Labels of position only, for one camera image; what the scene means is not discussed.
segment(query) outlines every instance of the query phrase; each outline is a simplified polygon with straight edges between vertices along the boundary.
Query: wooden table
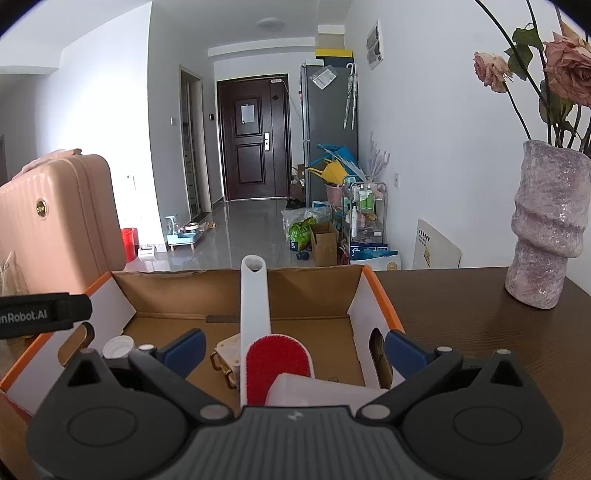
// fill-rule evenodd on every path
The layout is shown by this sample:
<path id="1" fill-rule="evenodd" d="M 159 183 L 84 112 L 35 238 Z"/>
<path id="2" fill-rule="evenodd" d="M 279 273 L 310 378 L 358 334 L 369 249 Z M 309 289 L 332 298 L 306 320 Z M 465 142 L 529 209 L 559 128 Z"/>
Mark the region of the wooden table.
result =
<path id="1" fill-rule="evenodd" d="M 552 480 L 591 478 L 591 297 L 566 281 L 558 306 L 537 310 L 504 288 L 506 268 L 377 272 L 408 335 L 464 356 L 508 348 L 558 415 L 565 444 Z"/>

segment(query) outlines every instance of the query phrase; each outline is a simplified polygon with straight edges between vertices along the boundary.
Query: pink suitcase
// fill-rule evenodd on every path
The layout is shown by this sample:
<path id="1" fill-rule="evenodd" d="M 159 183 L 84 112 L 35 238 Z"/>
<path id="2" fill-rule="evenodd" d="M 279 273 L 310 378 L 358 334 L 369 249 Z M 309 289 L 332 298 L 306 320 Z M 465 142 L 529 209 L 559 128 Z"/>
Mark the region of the pink suitcase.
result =
<path id="1" fill-rule="evenodd" d="M 125 267 L 111 171 L 98 155 L 41 164 L 0 187 L 0 259 L 30 293 L 83 293 Z"/>

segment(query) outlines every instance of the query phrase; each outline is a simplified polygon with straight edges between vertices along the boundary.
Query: paper notice on door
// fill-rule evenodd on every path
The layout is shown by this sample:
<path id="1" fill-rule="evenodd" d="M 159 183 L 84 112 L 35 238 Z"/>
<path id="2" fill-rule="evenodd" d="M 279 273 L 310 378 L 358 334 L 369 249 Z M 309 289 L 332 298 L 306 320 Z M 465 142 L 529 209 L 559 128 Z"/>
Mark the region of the paper notice on door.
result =
<path id="1" fill-rule="evenodd" d="M 254 105 L 242 105 L 242 123 L 253 124 L 255 122 L 255 106 Z"/>
<path id="2" fill-rule="evenodd" d="M 320 90 L 324 90 L 332 83 L 336 76 L 337 73 L 334 70 L 330 69 L 329 67 L 324 67 L 321 71 L 312 75 L 310 79 Z"/>

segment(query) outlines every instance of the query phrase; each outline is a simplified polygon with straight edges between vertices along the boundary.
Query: green package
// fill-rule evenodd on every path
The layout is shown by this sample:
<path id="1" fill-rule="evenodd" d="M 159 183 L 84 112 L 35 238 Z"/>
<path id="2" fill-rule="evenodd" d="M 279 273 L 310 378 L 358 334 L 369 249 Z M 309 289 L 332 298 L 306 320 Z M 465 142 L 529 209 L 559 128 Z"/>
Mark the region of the green package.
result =
<path id="1" fill-rule="evenodd" d="M 290 250 L 300 252 L 312 241 L 312 234 L 310 233 L 310 225 L 316 223 L 315 218 L 307 218 L 303 222 L 294 223 L 289 231 L 290 234 Z"/>

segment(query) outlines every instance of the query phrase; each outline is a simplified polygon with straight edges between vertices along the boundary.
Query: gray refrigerator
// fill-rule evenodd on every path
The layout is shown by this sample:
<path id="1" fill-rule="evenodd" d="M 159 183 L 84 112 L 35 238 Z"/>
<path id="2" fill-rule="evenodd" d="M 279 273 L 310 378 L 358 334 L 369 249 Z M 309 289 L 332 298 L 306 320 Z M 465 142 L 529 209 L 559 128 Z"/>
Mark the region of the gray refrigerator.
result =
<path id="1" fill-rule="evenodd" d="M 355 157 L 358 156 L 357 119 L 355 119 L 355 129 L 351 129 L 352 109 L 349 111 L 347 128 L 343 128 L 350 69 L 335 68 L 338 74 L 337 78 L 324 90 L 321 90 L 310 80 L 310 76 L 322 68 L 317 66 L 302 66 L 301 68 L 304 165 L 306 168 L 324 154 L 323 150 L 317 148 L 318 144 L 348 147 Z M 312 201 L 325 202 L 326 199 L 326 186 L 322 179 L 306 170 L 307 205 L 311 206 Z"/>

